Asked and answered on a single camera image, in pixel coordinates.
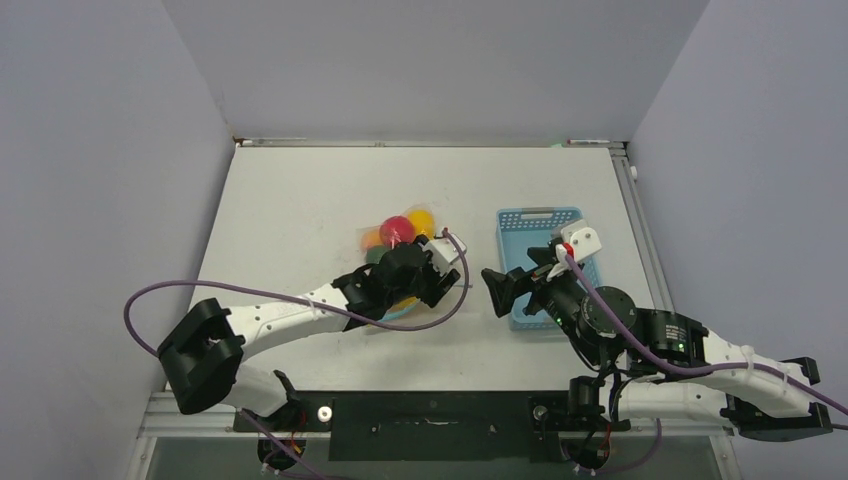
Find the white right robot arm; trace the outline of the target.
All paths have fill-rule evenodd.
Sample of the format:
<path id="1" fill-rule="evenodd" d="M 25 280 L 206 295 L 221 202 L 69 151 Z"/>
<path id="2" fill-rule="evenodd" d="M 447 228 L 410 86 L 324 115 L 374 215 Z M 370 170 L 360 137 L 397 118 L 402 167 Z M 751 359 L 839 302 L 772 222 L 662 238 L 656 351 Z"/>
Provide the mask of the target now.
<path id="1" fill-rule="evenodd" d="M 768 359 L 690 317 L 641 308 L 619 288 L 594 286 L 571 244 L 553 242 L 529 256 L 531 269 L 484 269 L 481 276 L 498 316 L 525 298 L 526 312 L 547 314 L 590 369 L 569 384 L 564 404 L 573 425 L 687 419 L 766 442 L 833 430 L 832 404 L 815 391 L 813 359 Z"/>

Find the green pepper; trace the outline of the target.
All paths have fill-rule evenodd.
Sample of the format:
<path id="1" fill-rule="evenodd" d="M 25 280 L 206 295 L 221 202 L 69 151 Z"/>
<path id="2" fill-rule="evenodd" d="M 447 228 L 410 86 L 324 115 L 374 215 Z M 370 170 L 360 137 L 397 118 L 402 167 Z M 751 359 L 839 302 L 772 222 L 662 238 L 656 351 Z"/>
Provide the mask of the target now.
<path id="1" fill-rule="evenodd" d="M 365 254 L 365 262 L 367 264 L 378 264 L 382 257 L 390 251 L 385 245 L 376 245 L 369 248 Z"/>

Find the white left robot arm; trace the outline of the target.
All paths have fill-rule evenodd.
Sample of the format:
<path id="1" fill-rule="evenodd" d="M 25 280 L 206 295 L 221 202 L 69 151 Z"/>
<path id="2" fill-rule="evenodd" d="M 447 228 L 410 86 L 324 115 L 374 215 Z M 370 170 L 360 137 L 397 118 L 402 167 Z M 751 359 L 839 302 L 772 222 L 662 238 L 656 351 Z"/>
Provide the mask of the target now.
<path id="1" fill-rule="evenodd" d="M 265 303 L 224 307 L 209 298 L 195 304 L 160 343 L 156 356 L 179 411 L 216 405 L 246 409 L 274 430 L 298 415 L 297 392 L 280 371 L 248 365 L 249 358 L 283 344 L 364 325 L 397 330 L 385 317 L 416 299 L 436 307 L 468 273 L 467 248 L 448 234 L 401 243 L 365 264 L 299 296 L 263 292 Z"/>

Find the red apple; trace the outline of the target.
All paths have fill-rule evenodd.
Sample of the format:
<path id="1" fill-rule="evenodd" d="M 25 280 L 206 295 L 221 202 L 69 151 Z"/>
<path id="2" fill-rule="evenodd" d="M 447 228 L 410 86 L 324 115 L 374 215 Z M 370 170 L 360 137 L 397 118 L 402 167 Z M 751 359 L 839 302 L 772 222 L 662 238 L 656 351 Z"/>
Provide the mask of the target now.
<path id="1" fill-rule="evenodd" d="M 400 243 L 412 243 L 416 238 L 412 225 L 402 215 L 387 218 L 378 229 L 383 245 L 389 248 L 395 248 Z"/>

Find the clear zip top bag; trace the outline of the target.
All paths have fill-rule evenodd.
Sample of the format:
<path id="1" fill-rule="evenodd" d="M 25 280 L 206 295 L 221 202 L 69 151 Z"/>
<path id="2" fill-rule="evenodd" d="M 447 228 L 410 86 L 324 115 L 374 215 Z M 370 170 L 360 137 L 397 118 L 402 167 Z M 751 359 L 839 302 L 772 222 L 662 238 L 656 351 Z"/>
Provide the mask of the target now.
<path id="1" fill-rule="evenodd" d="M 419 325 L 395 325 L 424 304 L 430 308 L 444 298 L 460 278 L 453 267 L 453 245 L 436 233 L 436 221 L 426 207 L 413 207 L 362 232 L 364 264 L 348 280 L 350 306 L 389 331 L 418 332 L 445 320 L 438 317 Z"/>

